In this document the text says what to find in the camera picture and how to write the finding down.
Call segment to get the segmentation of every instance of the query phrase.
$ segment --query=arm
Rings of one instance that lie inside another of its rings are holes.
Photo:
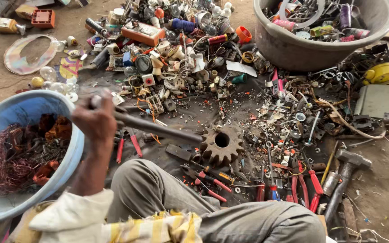
[[[89,103],[90,99],[80,101],[72,114],[74,124],[90,140],[86,160],[80,165],[70,189],[71,193],[79,196],[94,195],[103,190],[117,127],[109,93],[103,95],[100,108],[90,110]]]

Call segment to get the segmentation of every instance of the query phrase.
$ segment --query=purple spool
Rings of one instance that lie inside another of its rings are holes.
[[[173,19],[172,20],[172,27],[174,29],[182,29],[186,32],[193,32],[195,28],[195,24],[192,22],[189,22],[187,20],[181,20],[181,19]]]
[[[345,29],[351,26],[351,7],[348,3],[342,4],[340,11],[340,28]]]

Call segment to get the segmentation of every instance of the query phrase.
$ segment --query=hammer head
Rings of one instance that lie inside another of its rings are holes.
[[[372,161],[362,157],[359,154],[349,152],[344,149],[339,149],[335,154],[335,157],[345,163],[352,163],[356,168],[369,169],[372,166]]]

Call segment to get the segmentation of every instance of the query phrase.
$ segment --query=yellow alarm clock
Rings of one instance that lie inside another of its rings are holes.
[[[376,65],[367,70],[363,84],[389,84],[389,62]]]

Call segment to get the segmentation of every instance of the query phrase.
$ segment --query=gray pants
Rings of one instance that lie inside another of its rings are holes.
[[[317,216],[291,202],[250,202],[220,210],[148,160],[129,160],[116,171],[108,223],[140,219],[170,209],[202,217],[204,242],[325,243]]]

